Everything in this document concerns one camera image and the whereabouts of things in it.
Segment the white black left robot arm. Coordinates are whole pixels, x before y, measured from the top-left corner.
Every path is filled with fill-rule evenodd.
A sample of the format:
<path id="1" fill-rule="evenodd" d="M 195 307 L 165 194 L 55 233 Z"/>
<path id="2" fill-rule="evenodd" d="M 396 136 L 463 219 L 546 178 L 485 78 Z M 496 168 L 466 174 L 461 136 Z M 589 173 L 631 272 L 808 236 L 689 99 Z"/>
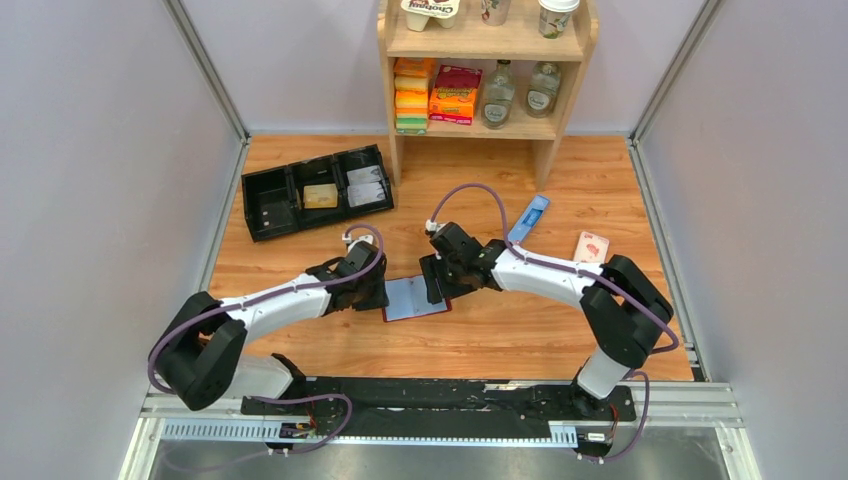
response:
<path id="1" fill-rule="evenodd" d="M 191 295 L 148 355 L 152 386 L 192 411 L 209 407 L 246 380 L 241 356 L 250 343 L 300 321 L 387 305 L 386 263 L 381 248 L 361 237 L 345 256 L 282 285 L 243 297 Z"/>

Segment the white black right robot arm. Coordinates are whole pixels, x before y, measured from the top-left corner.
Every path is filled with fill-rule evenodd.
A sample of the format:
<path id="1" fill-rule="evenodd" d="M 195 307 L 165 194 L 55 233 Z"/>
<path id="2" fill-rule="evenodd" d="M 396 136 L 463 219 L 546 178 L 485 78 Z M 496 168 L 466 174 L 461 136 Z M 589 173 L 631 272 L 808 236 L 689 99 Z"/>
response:
<path id="1" fill-rule="evenodd" d="M 660 352 L 660 336 L 672 332 L 671 303 L 626 256 L 586 263 L 534 254 L 504 240 L 481 244 L 454 222 L 429 221 L 425 231 L 434 249 L 420 260 L 430 302 L 490 289 L 533 294 L 583 313 L 597 344 L 570 392 L 572 408 L 583 418 L 605 411 L 618 382 Z"/>

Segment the white VIP card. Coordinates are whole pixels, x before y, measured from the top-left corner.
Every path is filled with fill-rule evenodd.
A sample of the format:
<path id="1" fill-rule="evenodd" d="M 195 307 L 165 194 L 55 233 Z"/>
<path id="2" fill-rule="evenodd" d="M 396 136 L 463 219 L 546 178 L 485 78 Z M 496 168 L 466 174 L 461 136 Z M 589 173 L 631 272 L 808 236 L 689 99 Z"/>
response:
<path id="1" fill-rule="evenodd" d="M 370 165 L 346 172 L 349 186 L 379 183 L 383 179 L 379 165 Z"/>

